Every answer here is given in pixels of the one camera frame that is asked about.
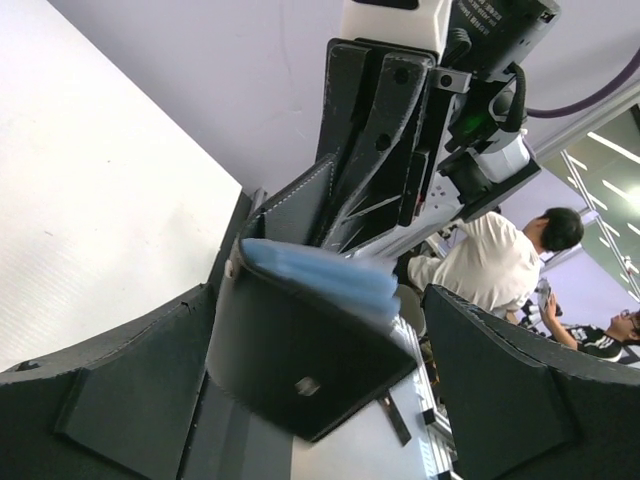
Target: hand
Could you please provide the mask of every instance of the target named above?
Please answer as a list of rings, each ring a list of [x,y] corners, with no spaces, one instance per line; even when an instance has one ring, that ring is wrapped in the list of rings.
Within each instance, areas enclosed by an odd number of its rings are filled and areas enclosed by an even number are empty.
[[[551,295],[549,295],[549,300],[547,301],[547,308],[544,311],[545,316],[549,320],[555,320],[557,310],[558,310],[558,300],[556,299],[556,294],[552,293]]]

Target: person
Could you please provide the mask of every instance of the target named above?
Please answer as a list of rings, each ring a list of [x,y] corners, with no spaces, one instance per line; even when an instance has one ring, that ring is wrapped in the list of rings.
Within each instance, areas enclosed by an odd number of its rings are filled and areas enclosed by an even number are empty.
[[[593,355],[603,360],[617,362],[625,345],[640,344],[640,310],[623,310],[610,321],[606,330],[593,325],[567,326],[558,320],[557,299],[549,297],[542,321],[551,332],[551,339],[572,350]]]
[[[458,228],[467,238],[444,259],[413,253],[400,257],[398,281],[418,292],[430,283],[442,285],[512,323],[538,284],[540,255],[573,248],[584,235],[580,215],[569,208],[550,208],[522,231],[496,212],[459,222]]]

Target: ceiling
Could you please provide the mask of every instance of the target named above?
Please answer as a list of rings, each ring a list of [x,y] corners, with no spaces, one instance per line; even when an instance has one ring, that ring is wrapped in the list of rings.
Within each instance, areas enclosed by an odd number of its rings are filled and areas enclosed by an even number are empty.
[[[274,193],[313,162],[343,0],[50,3],[247,192]],[[558,3],[561,18],[524,63],[534,108],[593,93],[640,44],[637,0]],[[530,120],[530,143],[575,120]]]
[[[627,111],[593,132],[596,135],[571,146],[568,153],[620,252],[640,267],[640,128],[637,120],[637,110]],[[634,161],[616,149],[639,157]],[[577,190],[560,156],[549,160],[545,167]],[[629,289],[597,224],[587,228],[582,245],[617,282]],[[640,283],[640,276],[636,275],[636,280]]]

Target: purple cable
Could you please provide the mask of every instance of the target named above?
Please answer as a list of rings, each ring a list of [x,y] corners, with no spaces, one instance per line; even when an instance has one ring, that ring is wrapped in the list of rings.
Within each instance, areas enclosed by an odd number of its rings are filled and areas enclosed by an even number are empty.
[[[527,114],[533,118],[560,118],[574,113],[581,112],[589,107],[592,107],[596,103],[604,100],[609,95],[618,90],[624,83],[629,80],[633,74],[640,68],[640,48],[636,51],[631,61],[627,64],[622,71],[616,75],[616,77],[607,83],[604,87],[598,90],[593,95],[574,103],[573,105],[567,105],[562,108],[555,108],[553,110],[536,110],[535,108],[528,108]]]

